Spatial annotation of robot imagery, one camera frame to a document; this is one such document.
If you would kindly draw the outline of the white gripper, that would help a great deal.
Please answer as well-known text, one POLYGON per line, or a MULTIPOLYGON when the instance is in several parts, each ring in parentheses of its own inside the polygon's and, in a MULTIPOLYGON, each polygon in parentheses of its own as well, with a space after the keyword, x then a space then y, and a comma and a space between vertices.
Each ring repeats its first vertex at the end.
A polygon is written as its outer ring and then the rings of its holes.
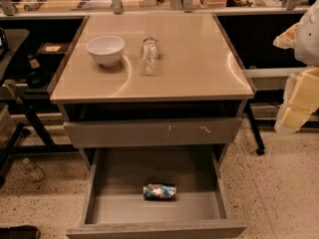
MULTIPOLYGON (((292 25, 277 36, 273 45, 280 49, 294 49, 295 59, 308 65, 319 65, 319 4, 314 3, 292 25)), ((288 134, 298 131, 319 109, 319 68, 309 67, 300 74, 289 75, 284 89, 275 131, 288 134)))

